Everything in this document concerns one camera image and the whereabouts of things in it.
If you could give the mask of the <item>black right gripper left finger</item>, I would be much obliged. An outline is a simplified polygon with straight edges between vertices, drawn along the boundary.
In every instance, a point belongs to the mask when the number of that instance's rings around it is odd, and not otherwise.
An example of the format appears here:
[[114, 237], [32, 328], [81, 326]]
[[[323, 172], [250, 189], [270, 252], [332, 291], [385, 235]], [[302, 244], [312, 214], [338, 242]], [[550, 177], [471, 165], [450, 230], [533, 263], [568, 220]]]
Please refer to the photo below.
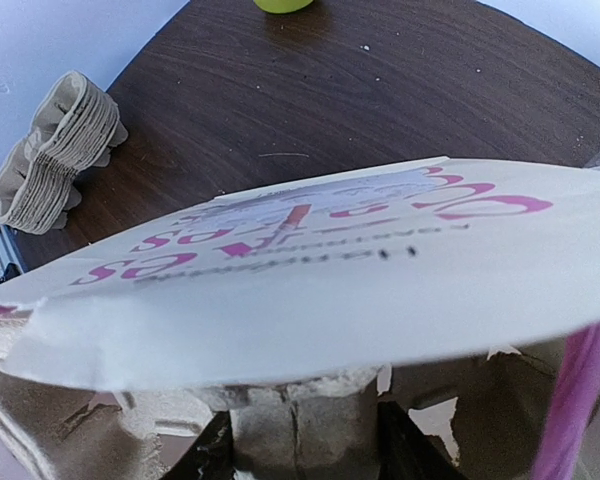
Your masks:
[[219, 412], [191, 447], [167, 472], [167, 480], [231, 480], [233, 436], [231, 417]]

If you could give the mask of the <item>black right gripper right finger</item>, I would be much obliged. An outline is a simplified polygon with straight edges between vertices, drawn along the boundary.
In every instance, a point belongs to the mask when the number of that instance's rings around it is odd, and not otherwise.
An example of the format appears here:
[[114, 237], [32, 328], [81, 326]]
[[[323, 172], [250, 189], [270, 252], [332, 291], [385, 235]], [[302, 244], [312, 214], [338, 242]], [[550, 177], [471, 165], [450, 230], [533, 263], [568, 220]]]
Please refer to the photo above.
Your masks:
[[467, 480], [396, 402], [378, 404], [378, 442], [380, 480]]

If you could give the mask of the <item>single pulp cup carrier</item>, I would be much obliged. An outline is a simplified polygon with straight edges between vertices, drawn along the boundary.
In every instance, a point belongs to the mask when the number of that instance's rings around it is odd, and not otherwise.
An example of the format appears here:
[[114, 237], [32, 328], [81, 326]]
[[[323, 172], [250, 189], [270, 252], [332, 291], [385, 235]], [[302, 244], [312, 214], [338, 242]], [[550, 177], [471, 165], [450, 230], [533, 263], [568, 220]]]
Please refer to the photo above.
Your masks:
[[[0, 324], [0, 360], [17, 329]], [[490, 358], [280, 388], [93, 392], [0, 371], [0, 439], [36, 479], [524, 479], [564, 354]]]

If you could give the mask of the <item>white pink paper bag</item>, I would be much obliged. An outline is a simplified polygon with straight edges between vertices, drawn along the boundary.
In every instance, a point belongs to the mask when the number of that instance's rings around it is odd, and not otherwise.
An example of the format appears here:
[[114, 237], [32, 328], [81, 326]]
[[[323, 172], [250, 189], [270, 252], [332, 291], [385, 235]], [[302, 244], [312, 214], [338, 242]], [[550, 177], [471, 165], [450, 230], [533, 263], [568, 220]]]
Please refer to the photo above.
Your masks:
[[560, 340], [524, 479], [575, 479], [600, 402], [600, 169], [439, 157], [217, 197], [0, 286], [16, 379], [272, 387]]

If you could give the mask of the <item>stack of pulp cup carriers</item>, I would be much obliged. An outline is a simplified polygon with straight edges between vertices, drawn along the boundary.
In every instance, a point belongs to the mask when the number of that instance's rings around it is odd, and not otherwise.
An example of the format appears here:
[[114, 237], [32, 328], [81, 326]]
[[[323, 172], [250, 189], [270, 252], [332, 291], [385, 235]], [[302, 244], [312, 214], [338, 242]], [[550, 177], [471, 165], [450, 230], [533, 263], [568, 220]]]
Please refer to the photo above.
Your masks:
[[64, 228], [82, 201], [76, 179], [107, 166], [127, 138], [113, 98], [84, 74], [66, 73], [0, 169], [0, 224], [33, 235]]

